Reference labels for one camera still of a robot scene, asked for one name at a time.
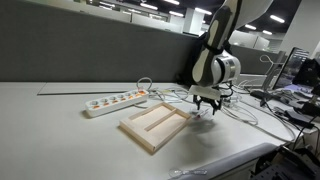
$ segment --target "power cord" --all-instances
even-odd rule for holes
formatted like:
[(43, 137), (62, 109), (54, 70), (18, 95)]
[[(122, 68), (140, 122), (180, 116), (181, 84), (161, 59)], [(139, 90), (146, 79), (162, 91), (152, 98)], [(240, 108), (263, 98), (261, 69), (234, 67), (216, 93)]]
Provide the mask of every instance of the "power cord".
[[(183, 88), (180, 88), (180, 87), (172, 87), (172, 88), (167, 88), (167, 89), (152, 88), (153, 82), (152, 82), (152, 79), (149, 77), (143, 77), (137, 81), (136, 86), (137, 86), (138, 90), (144, 89), (143, 86), (140, 86), (140, 83), (143, 80), (147, 80), (150, 83), (146, 90), (149, 92), (149, 97), (151, 97), (151, 98), (158, 97), (161, 101), (164, 101), (164, 102), (167, 101), (168, 103), (176, 103), (176, 102), (180, 103), (181, 101), (185, 101), (185, 102), (194, 104), (193, 102), (187, 100), (187, 98), (189, 96), (189, 91), (187, 91)], [(166, 97), (173, 97), (176, 100), (169, 100)], [(144, 108), (144, 109), (147, 108), (147, 107), (139, 106), (136, 104), (134, 106), (138, 107), (138, 108)]]
[[(240, 112), (238, 109), (234, 109), (234, 107), (236, 107), (238, 109), (242, 109), (242, 110), (248, 112), (248, 114)], [(238, 113), (241, 113), (241, 114), (244, 114), (246, 116), (249, 116), (249, 117), (252, 118), (252, 120), (251, 119), (243, 119), (243, 118), (237, 116), (236, 114), (232, 113), (231, 110), (234, 110), (234, 111), (237, 111)], [(236, 105), (233, 105), (232, 107), (228, 107), (228, 108), (224, 106), (224, 107), (222, 107), (221, 112), (224, 113), (225, 115), (233, 118), (233, 119), (236, 119), (238, 121), (242, 121), (244, 123), (253, 123), (254, 125), (257, 125), (258, 122), (259, 122), (258, 118), (255, 115), (253, 115), (250, 111), (248, 111), (248, 110), (246, 110), (244, 108), (241, 108), (239, 106), (236, 106)]]
[(245, 88), (244, 86), (247, 85), (248, 83), (258, 81), (258, 80), (261, 80), (261, 79), (244, 80), (238, 84), (238, 87)]
[[(313, 120), (315, 120), (316, 118), (317, 118), (317, 116), (315, 116), (314, 118), (312, 118), (312, 119), (309, 121), (309, 123), (312, 123), (312, 121), (313, 121)], [(294, 150), (294, 149), (296, 148), (296, 144), (297, 144), (297, 142), (298, 142), (298, 139), (299, 139), (299, 137), (300, 137), (301, 133), (303, 132), (303, 130), (304, 130), (305, 128), (306, 128), (306, 127), (303, 127), (303, 128), (300, 130), (300, 132), (299, 132), (299, 134), (298, 134), (298, 136), (297, 136), (296, 140), (294, 141), (294, 144), (293, 144), (292, 150)]]
[(316, 143), (316, 150), (315, 155), (318, 154), (318, 145), (319, 145), (319, 138), (320, 138), (320, 129), (317, 126), (314, 126), (318, 130), (318, 137), (317, 137), (317, 143)]
[(243, 89), (243, 90), (245, 90), (245, 91), (247, 91), (247, 92), (239, 92), (239, 91), (236, 91), (236, 90), (234, 90), (234, 89), (232, 89), (235, 93), (238, 93), (238, 94), (250, 94), (250, 91), (249, 90), (247, 90), (247, 89)]
[[(258, 108), (255, 107), (254, 105), (252, 105), (252, 104), (250, 104), (250, 103), (247, 103), (247, 102), (245, 102), (245, 101), (242, 101), (241, 99), (240, 99), (240, 102), (242, 102), (242, 103), (244, 103), (244, 104), (246, 104), (246, 105), (248, 105), (248, 106), (250, 106), (250, 107), (253, 107), (253, 108), (261, 111), (260, 109), (258, 109)], [(296, 139), (296, 135), (295, 135), (295, 133), (293, 132), (293, 130), (292, 130), (290, 127), (288, 127), (288, 125), (287, 125), (285, 122), (283, 122), (279, 117), (275, 116), (273, 113), (268, 113), (268, 112), (266, 112), (266, 111), (261, 111), (261, 112), (263, 112), (263, 113), (265, 113), (265, 114), (268, 114), (268, 115), (274, 117), (275, 119), (277, 119), (286, 129), (288, 129), (288, 130), (291, 132), (291, 134), (292, 134), (292, 136), (293, 136), (293, 139), (292, 139), (292, 140), (286, 140), (286, 139), (283, 139), (283, 138), (281, 138), (281, 137), (278, 137), (278, 136), (276, 136), (276, 135), (274, 135), (274, 134), (272, 134), (272, 133), (270, 133), (270, 132), (268, 132), (268, 131), (266, 131), (266, 130), (258, 127), (258, 126), (254, 126), (254, 127), (256, 127), (257, 129), (259, 129), (259, 130), (265, 132), (266, 134), (269, 134), (269, 135), (271, 135), (272, 137), (274, 137), (274, 138), (276, 138), (276, 139), (279, 139), (279, 140), (281, 140), (281, 141), (284, 141), (284, 142), (294, 142), (294, 140)]]
[(229, 95), (221, 95), (220, 97), (223, 99), (223, 98), (228, 98), (228, 97), (231, 97), (233, 95), (233, 89), (232, 89), (232, 82), (229, 82), (230, 84), (228, 85), (229, 86), (229, 90), (231, 90), (231, 93)]
[(277, 64), (277, 65), (281, 64), (281, 65), (282, 65), (282, 64), (283, 64), (283, 63), (274, 63), (274, 62), (270, 59), (270, 57), (269, 57), (268, 55), (262, 55), (262, 56), (260, 56), (260, 59), (259, 59), (259, 60), (260, 60), (260, 62), (262, 62), (262, 63), (271, 63), (269, 69), (267, 70), (267, 72), (266, 72), (265, 74), (270, 73), (273, 65), (275, 65), (275, 64)]
[[(270, 108), (269, 104), (267, 102), (265, 102), (265, 105), (267, 106), (267, 108), (269, 109), (269, 111), (274, 114), (275, 116), (277, 116), (279, 118), (279, 120), (281, 120), (283, 123), (289, 123), (291, 124), (292, 126), (294, 126), (298, 131), (301, 131), (301, 129), (295, 125), (294, 123), (290, 122), (289, 120), (285, 119), (284, 117), (281, 117), (280, 115), (276, 114), (275, 112), (272, 111), (272, 109)], [(303, 144), (305, 145), (306, 144), (306, 141), (304, 139), (304, 136), (302, 136), (302, 141), (303, 141)]]

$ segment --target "power strip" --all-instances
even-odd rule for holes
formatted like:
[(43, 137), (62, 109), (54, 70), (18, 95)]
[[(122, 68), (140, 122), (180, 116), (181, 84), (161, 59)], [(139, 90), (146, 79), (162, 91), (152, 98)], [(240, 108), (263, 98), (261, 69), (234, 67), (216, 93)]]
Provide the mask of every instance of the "power strip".
[(85, 103), (86, 111), (91, 117), (100, 116), (130, 105), (146, 101), (149, 92), (145, 90), (133, 90), (113, 96), (95, 99)]

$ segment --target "ceiling light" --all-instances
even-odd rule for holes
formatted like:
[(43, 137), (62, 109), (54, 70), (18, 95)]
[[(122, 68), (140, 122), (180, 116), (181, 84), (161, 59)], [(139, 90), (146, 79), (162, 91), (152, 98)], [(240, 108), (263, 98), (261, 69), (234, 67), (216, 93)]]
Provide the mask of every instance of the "ceiling light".
[(164, 1), (167, 1), (169, 3), (172, 3), (172, 4), (175, 4), (175, 5), (179, 5), (179, 1), (175, 1), (175, 0), (164, 0)]
[(276, 20), (276, 21), (278, 21), (278, 22), (280, 22), (280, 23), (284, 23), (284, 20), (283, 20), (283, 19), (281, 19), (281, 18), (279, 18), (279, 17), (277, 17), (277, 16), (275, 16), (275, 15), (271, 15), (270, 18), (273, 19), (273, 20)]
[(123, 11), (123, 13), (131, 15), (131, 13), (129, 13), (129, 12), (126, 12), (126, 11)]
[(177, 13), (177, 12), (174, 12), (174, 11), (169, 11), (170, 14), (172, 15), (175, 15), (175, 16), (179, 16), (179, 17), (183, 17), (184, 15), (181, 14), (181, 13)]
[(131, 12), (135, 12), (135, 13), (141, 13), (140, 11), (137, 11), (137, 10), (135, 10), (135, 9), (128, 9), (128, 11), (131, 11)]
[(252, 29), (252, 30), (256, 30), (257, 28), (254, 26), (251, 26), (249, 24), (246, 24), (244, 27), (248, 28), (248, 29)]
[(114, 4), (108, 4), (108, 3), (104, 3), (104, 2), (100, 2), (100, 4), (106, 5), (106, 6), (111, 6), (111, 7), (116, 7)]
[(155, 6), (151, 6), (151, 5), (149, 5), (149, 4), (145, 4), (145, 3), (140, 3), (140, 6), (142, 6), (142, 7), (146, 7), (146, 8), (150, 8), (150, 9), (154, 9), (154, 10), (158, 10), (158, 8), (157, 8), (157, 7), (155, 7)]
[(149, 14), (150, 17), (156, 17), (156, 18), (162, 18), (161, 16), (157, 16), (157, 15), (153, 15), (153, 14)]
[(208, 15), (212, 14), (210, 11), (206, 11), (206, 10), (203, 10), (203, 9), (200, 9), (200, 8), (196, 8), (195, 10), (198, 11), (198, 12), (204, 13), (204, 14), (208, 14)]
[(268, 34), (268, 35), (272, 35), (272, 32), (269, 32), (269, 31), (266, 31), (266, 30), (263, 30), (262, 32), (265, 33), (265, 34)]
[(102, 7), (103, 9), (112, 10), (111, 8), (107, 8), (107, 7), (104, 7), (104, 6), (99, 6), (99, 7)]

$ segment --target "ceiling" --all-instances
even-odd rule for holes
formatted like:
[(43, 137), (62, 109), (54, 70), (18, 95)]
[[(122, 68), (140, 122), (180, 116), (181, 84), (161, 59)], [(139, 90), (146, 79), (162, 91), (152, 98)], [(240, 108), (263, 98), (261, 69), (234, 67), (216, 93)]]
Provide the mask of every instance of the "ceiling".
[[(119, 0), (135, 5), (140, 4), (140, 0)], [(223, 4), (224, 0), (178, 0), (180, 5), (174, 5), (163, 0), (147, 0), (147, 4), (158, 7), (158, 11), (168, 13), (175, 11), (179, 13), (186, 13), (187, 8), (199, 7), (211, 12), (215, 12)], [(256, 31), (267, 30), (272, 33), (286, 33), (291, 21), (300, 5), (301, 0), (274, 0), (267, 12), (257, 20), (249, 23), (257, 27)], [(270, 18), (270, 15), (276, 15), (285, 20), (285, 23), (279, 23)], [(205, 21), (210, 22), (213, 15), (205, 15)], [(252, 31), (245, 27), (241, 27), (240, 31)]]

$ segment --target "groove in wooden board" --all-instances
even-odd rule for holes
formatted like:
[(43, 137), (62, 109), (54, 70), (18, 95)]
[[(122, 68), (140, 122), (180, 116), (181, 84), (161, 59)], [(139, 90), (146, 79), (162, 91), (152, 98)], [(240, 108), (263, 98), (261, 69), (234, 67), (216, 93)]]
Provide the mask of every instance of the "groove in wooden board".
[(140, 141), (151, 152), (153, 152), (154, 147), (159, 144), (159, 138), (154, 137), (148, 134), (147, 131), (135, 126), (130, 120), (120, 121), (120, 127)]
[(158, 137), (160, 142), (165, 140), (170, 134), (175, 132), (176, 129), (179, 129), (181, 126), (186, 123), (187, 119), (179, 114), (174, 114), (169, 117), (167, 120), (160, 123), (158, 126), (154, 127), (150, 131), (150, 135)]
[[(172, 109), (172, 110), (176, 109), (174, 106), (171, 106), (170, 104), (167, 104), (167, 103), (163, 103), (163, 106), (166, 106), (167, 108)], [(180, 109), (176, 109), (176, 111), (177, 111), (177, 114), (180, 114), (181, 116), (185, 117), (186, 119), (189, 119), (191, 117), (190, 114), (185, 113), (185, 112), (181, 111)]]
[(150, 126), (151, 124), (155, 123), (162, 117), (168, 115), (170, 112), (171, 110), (168, 109), (167, 107), (160, 106), (147, 114), (144, 114), (135, 119), (132, 119), (132, 122), (134, 122), (135, 124), (139, 125), (144, 129)]
[(157, 104), (157, 105), (153, 106), (152, 108), (148, 108), (148, 109), (146, 109), (146, 110), (144, 110), (144, 111), (142, 111), (142, 112), (139, 112), (139, 113), (137, 113), (137, 114), (134, 114), (134, 115), (130, 116), (129, 119), (136, 119), (136, 118), (138, 118), (138, 117), (140, 117), (140, 116), (143, 116), (143, 115), (145, 115), (145, 114), (153, 111), (154, 109), (156, 109), (156, 108), (158, 108), (158, 107), (160, 107), (160, 106), (163, 106), (163, 103)]
[(145, 127), (144, 130), (146, 131), (150, 131), (152, 128), (154, 128), (155, 126), (159, 125), (160, 123), (162, 123), (163, 121), (165, 121), (166, 119), (168, 119), (170, 116), (173, 116), (175, 113), (177, 112), (177, 109), (174, 109), (173, 111), (171, 111), (169, 114), (167, 114), (166, 116), (158, 119), (157, 121), (154, 121), (154, 123), (150, 124), (149, 126)]
[(188, 123), (188, 120), (186, 120), (183, 124), (181, 124), (179, 127), (177, 127), (174, 131), (171, 132), (167, 137), (162, 139), (160, 143), (157, 144), (157, 146), (154, 147), (154, 151), (157, 151), (161, 146), (166, 144), (171, 138), (173, 138), (176, 134), (178, 134), (179, 131), (181, 131)]

